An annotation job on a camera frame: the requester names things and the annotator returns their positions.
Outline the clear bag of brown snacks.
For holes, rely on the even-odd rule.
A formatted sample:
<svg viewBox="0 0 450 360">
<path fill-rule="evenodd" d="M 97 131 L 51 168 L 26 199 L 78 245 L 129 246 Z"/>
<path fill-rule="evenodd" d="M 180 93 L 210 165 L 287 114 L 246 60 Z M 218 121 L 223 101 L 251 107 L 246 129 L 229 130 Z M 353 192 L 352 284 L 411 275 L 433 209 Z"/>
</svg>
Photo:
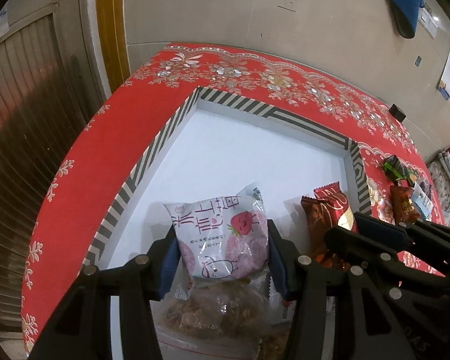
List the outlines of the clear bag of brown snacks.
<svg viewBox="0 0 450 360">
<path fill-rule="evenodd" d="M 246 280 L 193 289 L 188 299 L 172 298 L 159 324 L 196 339 L 259 337 L 269 330 L 268 299 Z"/>
</svg>

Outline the pink strawberry snack bag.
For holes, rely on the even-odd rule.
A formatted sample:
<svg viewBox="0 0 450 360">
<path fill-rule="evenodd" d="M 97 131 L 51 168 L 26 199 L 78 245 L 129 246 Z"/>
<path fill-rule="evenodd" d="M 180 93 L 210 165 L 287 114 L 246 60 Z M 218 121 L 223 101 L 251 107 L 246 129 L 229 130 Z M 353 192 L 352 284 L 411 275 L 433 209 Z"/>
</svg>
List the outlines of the pink strawberry snack bag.
<svg viewBox="0 0 450 360">
<path fill-rule="evenodd" d="M 233 281 L 260 272 L 268 260 L 268 227 L 260 189 L 165 205 L 188 274 L 194 281 Z"/>
</svg>

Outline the dark red square snack packet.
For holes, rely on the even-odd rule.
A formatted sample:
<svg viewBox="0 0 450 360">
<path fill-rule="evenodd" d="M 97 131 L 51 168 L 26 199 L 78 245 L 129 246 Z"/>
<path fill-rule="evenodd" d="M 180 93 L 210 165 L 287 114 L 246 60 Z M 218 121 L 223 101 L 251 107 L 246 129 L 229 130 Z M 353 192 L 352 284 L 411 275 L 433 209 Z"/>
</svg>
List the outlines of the dark red square snack packet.
<svg viewBox="0 0 450 360">
<path fill-rule="evenodd" d="M 400 222 L 412 224 L 420 217 L 420 213 L 411 199 L 413 191 L 411 187 L 400 185 L 392 185 L 390 187 L 393 216 L 396 224 Z"/>
</svg>

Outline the small black box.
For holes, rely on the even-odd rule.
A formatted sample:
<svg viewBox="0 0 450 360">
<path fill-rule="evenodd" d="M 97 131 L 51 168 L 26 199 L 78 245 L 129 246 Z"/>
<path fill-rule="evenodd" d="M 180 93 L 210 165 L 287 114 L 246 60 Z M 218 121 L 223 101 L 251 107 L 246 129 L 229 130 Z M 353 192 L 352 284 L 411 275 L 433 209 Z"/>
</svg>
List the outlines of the small black box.
<svg viewBox="0 0 450 360">
<path fill-rule="evenodd" d="M 391 107 L 388 109 L 388 112 L 399 123 L 402 123 L 405 120 L 405 118 L 407 117 L 406 114 L 403 112 L 403 110 L 396 104 L 391 105 Z"/>
</svg>

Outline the dark brown chocolate bar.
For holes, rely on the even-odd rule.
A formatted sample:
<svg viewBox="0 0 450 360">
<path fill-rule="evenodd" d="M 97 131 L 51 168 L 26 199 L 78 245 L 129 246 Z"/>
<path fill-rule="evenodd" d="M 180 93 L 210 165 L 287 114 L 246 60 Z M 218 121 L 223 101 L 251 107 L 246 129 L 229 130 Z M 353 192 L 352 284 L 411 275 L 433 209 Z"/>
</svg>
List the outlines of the dark brown chocolate bar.
<svg viewBox="0 0 450 360">
<path fill-rule="evenodd" d="M 410 187 L 414 187 L 416 185 L 417 180 L 419 179 L 419 174 L 414 170 L 407 168 L 405 180 Z"/>
</svg>

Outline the blue white snack packet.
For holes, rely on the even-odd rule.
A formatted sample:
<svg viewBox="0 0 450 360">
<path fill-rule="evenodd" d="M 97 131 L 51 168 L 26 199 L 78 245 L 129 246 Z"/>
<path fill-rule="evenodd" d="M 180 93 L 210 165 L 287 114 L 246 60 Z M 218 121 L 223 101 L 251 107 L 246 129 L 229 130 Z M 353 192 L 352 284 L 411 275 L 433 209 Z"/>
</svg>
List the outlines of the blue white snack packet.
<svg viewBox="0 0 450 360">
<path fill-rule="evenodd" d="M 422 190 L 418 182 L 416 182 L 413 187 L 411 200 L 422 219 L 431 219 L 433 203 L 428 195 Z"/>
</svg>

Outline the striped white cardboard box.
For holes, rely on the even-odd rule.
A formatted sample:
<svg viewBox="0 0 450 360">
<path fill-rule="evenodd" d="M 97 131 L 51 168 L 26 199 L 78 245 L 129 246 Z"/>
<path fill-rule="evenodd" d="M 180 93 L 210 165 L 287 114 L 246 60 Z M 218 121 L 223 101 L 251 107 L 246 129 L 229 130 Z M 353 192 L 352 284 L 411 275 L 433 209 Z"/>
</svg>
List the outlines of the striped white cardboard box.
<svg viewBox="0 0 450 360">
<path fill-rule="evenodd" d="M 111 205 L 85 266 L 111 269 L 131 219 L 148 221 L 127 245 L 133 259 L 173 229 L 166 203 L 233 194 L 252 182 L 265 195 L 268 215 L 298 240 L 299 197 L 321 181 L 335 179 L 353 211 L 371 212 L 357 141 L 308 116 L 199 88 L 133 166 L 119 192 L 125 202 Z"/>
</svg>

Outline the red orange snack packet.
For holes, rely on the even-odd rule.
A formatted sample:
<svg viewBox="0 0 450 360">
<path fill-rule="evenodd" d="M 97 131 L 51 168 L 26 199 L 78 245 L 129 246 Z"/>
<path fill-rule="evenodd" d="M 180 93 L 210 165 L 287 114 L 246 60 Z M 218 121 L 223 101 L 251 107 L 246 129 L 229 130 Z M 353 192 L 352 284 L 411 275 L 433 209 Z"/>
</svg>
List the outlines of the red orange snack packet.
<svg viewBox="0 0 450 360">
<path fill-rule="evenodd" d="M 325 233 L 336 226 L 331 223 L 325 205 L 316 198 L 303 196 L 301 207 L 305 211 L 310 236 L 309 256 L 323 267 L 344 271 L 346 264 L 334 252 L 328 250 L 324 241 Z"/>
</svg>

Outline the red floral tablecloth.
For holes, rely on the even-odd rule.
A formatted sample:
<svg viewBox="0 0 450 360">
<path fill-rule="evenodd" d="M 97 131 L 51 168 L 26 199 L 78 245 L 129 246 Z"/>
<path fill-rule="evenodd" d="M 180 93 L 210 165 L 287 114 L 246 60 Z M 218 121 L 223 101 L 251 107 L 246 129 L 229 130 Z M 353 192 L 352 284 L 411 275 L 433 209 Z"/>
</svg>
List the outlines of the red floral tablecloth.
<svg viewBox="0 0 450 360">
<path fill-rule="evenodd" d="M 360 211 L 391 217 L 380 161 L 430 174 L 410 133 L 381 101 L 312 67 L 211 44 L 171 43 L 127 78 L 78 136 L 43 200 L 22 287 L 31 352 L 80 269 L 97 263 L 130 199 L 199 98 L 278 120 L 360 158 Z"/>
</svg>

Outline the black green candy packet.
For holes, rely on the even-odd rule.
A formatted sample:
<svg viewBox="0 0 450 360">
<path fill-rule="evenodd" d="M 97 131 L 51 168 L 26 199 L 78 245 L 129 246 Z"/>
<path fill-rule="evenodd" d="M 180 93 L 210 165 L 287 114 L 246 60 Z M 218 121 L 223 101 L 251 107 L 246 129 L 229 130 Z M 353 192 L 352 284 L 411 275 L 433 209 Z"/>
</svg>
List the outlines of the black green candy packet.
<svg viewBox="0 0 450 360">
<path fill-rule="evenodd" d="M 391 155 L 384 159 L 382 170 L 392 181 L 406 180 L 410 175 L 408 168 L 396 155 Z"/>
</svg>

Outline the white wafer snack packet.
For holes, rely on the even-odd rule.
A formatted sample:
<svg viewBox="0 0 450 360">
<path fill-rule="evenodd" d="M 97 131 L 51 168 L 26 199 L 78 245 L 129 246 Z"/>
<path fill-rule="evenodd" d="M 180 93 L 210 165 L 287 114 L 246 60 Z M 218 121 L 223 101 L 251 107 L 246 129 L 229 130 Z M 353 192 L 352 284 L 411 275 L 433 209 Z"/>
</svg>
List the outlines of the white wafer snack packet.
<svg viewBox="0 0 450 360">
<path fill-rule="evenodd" d="M 291 323 L 295 311 L 296 302 L 286 301 L 275 288 L 272 275 L 268 275 L 268 307 L 266 318 L 271 325 Z"/>
</svg>

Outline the red gold long snack packet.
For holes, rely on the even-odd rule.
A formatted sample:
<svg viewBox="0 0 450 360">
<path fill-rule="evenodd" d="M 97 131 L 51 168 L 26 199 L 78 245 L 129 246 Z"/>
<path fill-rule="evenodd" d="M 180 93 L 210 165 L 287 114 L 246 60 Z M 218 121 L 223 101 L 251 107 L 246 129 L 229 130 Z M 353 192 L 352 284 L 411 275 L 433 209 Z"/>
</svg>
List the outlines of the red gold long snack packet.
<svg viewBox="0 0 450 360">
<path fill-rule="evenodd" d="M 339 181 L 315 189 L 314 196 L 325 205 L 333 225 L 354 233 L 358 231 L 350 201 L 341 190 Z"/>
</svg>

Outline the bag of red dates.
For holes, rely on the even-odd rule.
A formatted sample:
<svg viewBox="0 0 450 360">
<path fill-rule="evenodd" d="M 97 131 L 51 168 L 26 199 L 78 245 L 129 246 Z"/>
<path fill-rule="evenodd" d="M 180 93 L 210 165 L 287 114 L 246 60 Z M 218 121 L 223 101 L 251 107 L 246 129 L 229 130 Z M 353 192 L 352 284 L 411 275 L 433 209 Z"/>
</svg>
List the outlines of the bag of red dates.
<svg viewBox="0 0 450 360">
<path fill-rule="evenodd" d="M 422 191 L 426 194 L 426 196 L 431 199 L 432 198 L 432 186 L 428 182 L 428 180 L 423 179 L 418 182 L 419 187 L 422 189 Z"/>
</svg>

